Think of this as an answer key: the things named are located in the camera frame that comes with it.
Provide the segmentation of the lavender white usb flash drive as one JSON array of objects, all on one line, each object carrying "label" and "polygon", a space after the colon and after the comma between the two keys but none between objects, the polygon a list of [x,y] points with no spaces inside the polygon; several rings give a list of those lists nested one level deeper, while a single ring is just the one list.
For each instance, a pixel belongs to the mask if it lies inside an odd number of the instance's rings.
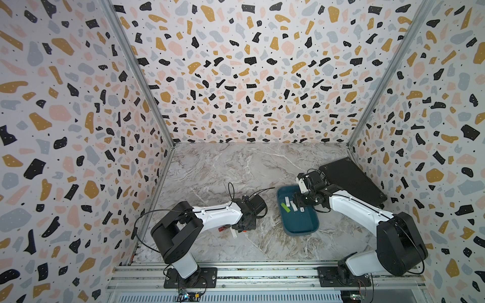
[{"label": "lavender white usb flash drive", "polygon": [[298,207],[296,206],[296,204],[293,201],[290,201],[290,205],[291,205],[294,212],[297,212],[299,210]]}]

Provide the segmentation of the green usb flash drive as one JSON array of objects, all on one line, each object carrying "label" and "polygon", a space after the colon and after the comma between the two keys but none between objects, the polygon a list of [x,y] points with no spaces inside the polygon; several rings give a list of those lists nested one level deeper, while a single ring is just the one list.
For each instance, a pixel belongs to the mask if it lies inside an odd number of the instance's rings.
[{"label": "green usb flash drive", "polygon": [[285,203],[281,203],[280,205],[287,213],[290,213],[290,209]]}]

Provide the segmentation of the red swivel usb flash drive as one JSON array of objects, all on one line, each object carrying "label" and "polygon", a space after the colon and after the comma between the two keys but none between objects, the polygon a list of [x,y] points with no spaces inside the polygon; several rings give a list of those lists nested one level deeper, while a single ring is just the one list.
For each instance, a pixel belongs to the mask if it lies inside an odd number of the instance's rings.
[{"label": "red swivel usb flash drive", "polygon": [[219,231],[219,232],[223,232],[223,231],[230,230],[230,229],[231,229],[231,226],[229,226],[229,225],[228,225],[228,226],[226,226],[226,225],[225,225],[225,226],[219,227],[219,228],[218,228],[218,231]]}]

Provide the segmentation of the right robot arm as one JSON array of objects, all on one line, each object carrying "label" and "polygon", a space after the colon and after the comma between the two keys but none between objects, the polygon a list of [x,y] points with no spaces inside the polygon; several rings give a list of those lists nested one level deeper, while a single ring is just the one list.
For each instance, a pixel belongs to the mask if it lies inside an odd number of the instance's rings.
[{"label": "right robot arm", "polygon": [[319,170],[298,174],[296,182],[299,191],[294,199],[298,207],[321,205],[352,219],[376,237],[374,251],[356,252],[338,262],[337,275],[343,282],[374,273],[403,276],[415,266],[424,265],[428,250],[409,214],[388,212],[366,203],[330,184]]}]

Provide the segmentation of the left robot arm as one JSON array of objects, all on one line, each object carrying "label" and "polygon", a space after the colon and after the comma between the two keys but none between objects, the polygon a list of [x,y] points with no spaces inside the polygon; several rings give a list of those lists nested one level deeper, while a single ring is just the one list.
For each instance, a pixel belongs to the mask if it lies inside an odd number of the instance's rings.
[{"label": "left robot arm", "polygon": [[230,227],[236,232],[252,231],[267,212],[265,200],[258,194],[211,207],[192,207],[182,201],[155,224],[150,235],[164,262],[172,265],[183,280],[188,280],[200,271],[190,249],[202,232],[220,227]]}]

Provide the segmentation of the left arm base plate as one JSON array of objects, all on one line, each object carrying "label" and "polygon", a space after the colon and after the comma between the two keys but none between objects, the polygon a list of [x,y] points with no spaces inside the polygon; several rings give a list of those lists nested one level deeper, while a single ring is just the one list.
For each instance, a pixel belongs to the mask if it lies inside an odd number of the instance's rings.
[{"label": "left arm base plate", "polygon": [[164,281],[165,289],[214,289],[217,283],[216,267],[198,268],[188,278],[183,279],[176,269],[167,270]]}]

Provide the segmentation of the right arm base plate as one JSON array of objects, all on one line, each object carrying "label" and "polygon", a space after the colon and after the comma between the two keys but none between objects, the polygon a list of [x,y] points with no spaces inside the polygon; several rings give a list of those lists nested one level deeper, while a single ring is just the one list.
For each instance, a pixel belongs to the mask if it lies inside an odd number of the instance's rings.
[{"label": "right arm base plate", "polygon": [[370,287],[370,276],[354,276],[342,266],[321,266],[317,268],[321,287]]}]

